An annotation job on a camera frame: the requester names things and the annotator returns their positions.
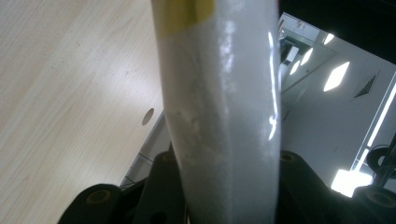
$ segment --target round hole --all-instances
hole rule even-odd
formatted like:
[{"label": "round hole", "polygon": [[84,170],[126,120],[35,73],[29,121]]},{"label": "round hole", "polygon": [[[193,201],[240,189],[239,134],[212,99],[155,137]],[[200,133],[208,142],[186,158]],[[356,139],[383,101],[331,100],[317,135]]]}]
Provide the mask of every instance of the round hole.
[{"label": "round hole", "polygon": [[143,125],[143,126],[145,126],[146,124],[149,123],[149,121],[151,120],[153,114],[154,114],[154,109],[151,108],[151,109],[146,113],[145,117],[143,117],[143,120],[142,120],[142,125]]},{"label": "round hole", "polygon": [[108,202],[110,198],[111,192],[108,189],[99,189],[87,197],[86,203],[90,205],[102,204]]},{"label": "round hole", "polygon": [[373,202],[383,207],[392,208],[396,206],[394,199],[381,192],[368,192],[367,197]]},{"label": "round hole", "polygon": [[291,156],[291,155],[289,155],[289,154],[282,154],[282,155],[280,155],[280,159],[281,159],[282,161],[289,161],[289,162],[294,161],[294,157]]},{"label": "round hole", "polygon": [[150,224],[163,224],[166,223],[166,214],[162,212],[154,213],[149,219]]}]

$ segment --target mirror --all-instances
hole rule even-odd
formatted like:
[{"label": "mirror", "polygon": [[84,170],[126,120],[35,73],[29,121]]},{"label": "mirror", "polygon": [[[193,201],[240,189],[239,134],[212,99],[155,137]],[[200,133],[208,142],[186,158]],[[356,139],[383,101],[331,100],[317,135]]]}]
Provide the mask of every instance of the mirror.
[{"label": "mirror", "polygon": [[[286,13],[279,27],[282,149],[302,156],[327,186],[341,180],[338,191],[370,184],[367,152],[396,133],[396,65]],[[396,180],[385,188],[396,192]]]}]

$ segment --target light wood grain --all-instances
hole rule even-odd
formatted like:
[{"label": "light wood grain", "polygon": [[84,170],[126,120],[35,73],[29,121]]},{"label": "light wood grain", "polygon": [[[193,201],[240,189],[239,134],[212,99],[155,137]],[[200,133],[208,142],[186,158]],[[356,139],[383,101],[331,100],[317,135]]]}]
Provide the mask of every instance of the light wood grain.
[{"label": "light wood grain", "polygon": [[0,106],[0,223],[118,185],[163,110],[150,2],[0,0]]}]

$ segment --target black plastic part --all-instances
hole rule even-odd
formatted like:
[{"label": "black plastic part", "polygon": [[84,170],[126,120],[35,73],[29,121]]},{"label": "black plastic part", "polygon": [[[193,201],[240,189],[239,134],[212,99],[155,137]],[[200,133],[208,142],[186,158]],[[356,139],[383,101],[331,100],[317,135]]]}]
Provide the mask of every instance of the black plastic part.
[{"label": "black plastic part", "polygon": [[363,223],[391,224],[396,222],[396,194],[377,186],[356,188],[350,209],[359,214]]},{"label": "black plastic part", "polygon": [[117,223],[121,190],[100,184],[82,191],[64,212],[60,224]]},{"label": "black plastic part", "polygon": [[187,223],[186,205],[175,154],[159,154],[151,168],[134,224]]},{"label": "black plastic part", "polygon": [[276,223],[359,223],[297,154],[281,151]]},{"label": "black plastic part", "polygon": [[[367,154],[367,165],[369,165],[369,167],[376,173],[378,174],[379,171],[381,171],[381,169],[384,169],[384,166],[381,166],[381,164],[379,164],[379,160],[381,159],[381,157],[386,157],[388,156],[390,151],[390,148],[388,147],[381,147],[375,150],[370,151]],[[393,171],[391,173],[391,175],[389,176],[389,179],[396,179],[396,171],[393,168]]]},{"label": "black plastic part", "polygon": [[[376,186],[357,188],[352,199],[326,187],[297,154],[281,151],[276,223],[389,224],[396,194]],[[97,185],[81,192],[61,224],[184,224],[186,204],[173,151],[159,154],[148,179],[125,191]]]},{"label": "black plastic part", "polygon": [[382,161],[380,169],[376,172],[373,185],[384,188],[388,180],[393,176],[396,165],[396,134],[389,145],[389,153]]}]

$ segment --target fluorescent light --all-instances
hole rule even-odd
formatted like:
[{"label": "fluorescent light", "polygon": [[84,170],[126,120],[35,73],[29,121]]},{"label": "fluorescent light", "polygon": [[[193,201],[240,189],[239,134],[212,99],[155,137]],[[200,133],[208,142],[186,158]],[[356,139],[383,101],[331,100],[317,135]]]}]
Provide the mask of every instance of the fluorescent light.
[{"label": "fluorescent light", "polygon": [[361,154],[361,158],[359,159],[359,162],[358,162],[358,164],[356,165],[356,167],[355,167],[355,170],[354,171],[359,171],[360,169],[361,169],[361,166],[363,165],[363,163],[364,163],[364,160],[366,160],[366,157],[367,157],[367,154],[369,154],[369,149],[364,149],[364,151],[363,151],[363,154]]},{"label": "fluorescent light", "polygon": [[338,170],[332,182],[332,189],[351,198],[355,188],[367,186],[371,184],[372,181],[373,178],[370,175],[361,172]]},{"label": "fluorescent light", "polygon": [[344,75],[346,74],[348,67],[349,62],[343,63],[342,65],[334,68],[329,76],[329,79],[326,82],[323,91],[329,91],[339,86],[341,84],[341,81],[343,80]]},{"label": "fluorescent light", "polygon": [[301,65],[305,64],[306,62],[308,62],[309,58],[311,57],[312,51],[314,49],[310,49],[303,57],[303,60],[301,61]]},{"label": "fluorescent light", "polygon": [[381,127],[382,122],[384,121],[384,118],[388,113],[390,104],[392,103],[393,99],[395,98],[395,93],[396,93],[396,84],[393,86],[392,92],[390,93],[390,96],[389,96],[387,102],[385,103],[384,109],[381,112],[381,116],[379,116],[378,122],[376,123],[376,125],[374,127],[373,133],[369,139],[369,142],[367,143],[368,147],[370,147],[373,144],[373,142],[376,138],[376,135],[378,134],[379,128]]},{"label": "fluorescent light", "polygon": [[334,35],[328,34],[326,39],[324,40],[324,45],[329,44],[329,42],[332,41],[333,38],[334,38]]},{"label": "fluorescent light", "polygon": [[297,61],[297,63],[295,63],[294,66],[291,68],[291,75],[293,75],[297,71],[298,65],[300,65],[300,61]]},{"label": "fluorescent light", "polygon": [[296,47],[291,47],[291,50],[289,51],[288,57],[286,57],[286,61],[293,62],[294,58],[296,57],[299,49]]}]

